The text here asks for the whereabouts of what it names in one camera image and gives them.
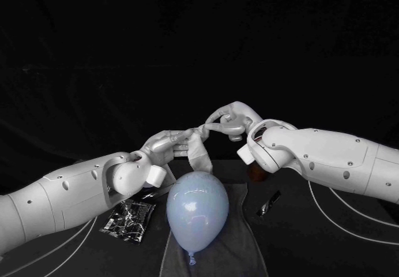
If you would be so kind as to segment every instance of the cloth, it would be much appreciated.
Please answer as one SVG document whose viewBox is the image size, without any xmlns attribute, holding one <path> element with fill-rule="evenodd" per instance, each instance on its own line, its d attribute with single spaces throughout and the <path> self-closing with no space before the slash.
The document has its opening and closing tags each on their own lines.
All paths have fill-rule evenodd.
<svg viewBox="0 0 399 277">
<path fill-rule="evenodd" d="M 211 174 L 211 161 L 207 155 L 205 147 L 201 142 L 202 125 L 192 129 L 192 135 L 188 137 L 188 163 L 194 171 L 202 171 Z"/>
<path fill-rule="evenodd" d="M 246 184 L 223 184 L 228 196 L 228 216 L 218 235 L 195 253 L 195 265 L 169 232 L 159 277 L 267 276 L 257 243 L 243 218 Z"/>
</svg>

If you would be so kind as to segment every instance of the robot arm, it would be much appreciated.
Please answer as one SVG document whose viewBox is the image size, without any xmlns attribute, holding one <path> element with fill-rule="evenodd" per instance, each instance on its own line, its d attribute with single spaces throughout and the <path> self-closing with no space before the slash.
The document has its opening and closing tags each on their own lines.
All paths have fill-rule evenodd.
<svg viewBox="0 0 399 277">
<path fill-rule="evenodd" d="M 139 151 L 117 152 L 63 167 L 0 196 L 0 255 L 31 239 L 70 229 L 107 211 L 141 188 L 159 187 L 166 163 L 187 156 L 191 130 L 162 131 Z"/>
<path fill-rule="evenodd" d="M 213 113 L 210 121 L 215 120 L 215 115 L 227 113 L 234 113 L 233 120 L 227 124 L 221 120 L 221 123 L 205 124 L 208 130 L 228 135 L 246 130 L 246 144 L 237 150 L 246 164 L 256 161 L 269 173 L 282 167 L 290 168 L 319 185 L 399 204 L 395 149 L 349 134 L 319 129 L 298 130 L 279 120 L 259 119 L 247 110 L 247 105 L 234 102 Z M 251 120 L 249 128 L 244 128 L 244 117 Z"/>
</svg>

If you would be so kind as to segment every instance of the gray cloth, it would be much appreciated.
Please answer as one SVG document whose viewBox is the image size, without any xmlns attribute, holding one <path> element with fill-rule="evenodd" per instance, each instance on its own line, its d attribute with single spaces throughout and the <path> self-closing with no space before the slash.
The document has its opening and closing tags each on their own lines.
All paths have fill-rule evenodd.
<svg viewBox="0 0 399 277">
<path fill-rule="evenodd" d="M 195 265 L 169 232 L 159 277 L 267 276 L 257 243 L 243 218 L 246 184 L 223 184 L 228 196 L 228 216 L 213 242 L 194 255 Z"/>
</svg>

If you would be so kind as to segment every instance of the balloon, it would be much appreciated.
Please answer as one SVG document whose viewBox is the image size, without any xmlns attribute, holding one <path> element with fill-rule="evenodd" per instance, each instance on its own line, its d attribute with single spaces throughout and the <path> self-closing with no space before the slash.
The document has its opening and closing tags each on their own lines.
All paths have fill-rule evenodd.
<svg viewBox="0 0 399 277">
<path fill-rule="evenodd" d="M 220 180 L 207 172 L 194 171 L 175 181 L 168 192 L 165 214 L 169 229 L 181 248 L 192 254 L 213 241 L 226 222 L 228 198 Z"/>
</svg>

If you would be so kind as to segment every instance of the black background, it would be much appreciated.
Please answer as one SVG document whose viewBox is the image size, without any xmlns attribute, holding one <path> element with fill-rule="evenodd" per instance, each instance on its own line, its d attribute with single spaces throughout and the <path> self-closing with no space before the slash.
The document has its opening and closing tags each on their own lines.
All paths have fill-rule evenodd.
<svg viewBox="0 0 399 277">
<path fill-rule="evenodd" d="M 399 148 L 397 1 L 8 1 L 0 193 L 241 101 Z M 211 132 L 211 159 L 243 141 Z M 394 205 L 384 203 L 394 216 Z"/>
</svg>

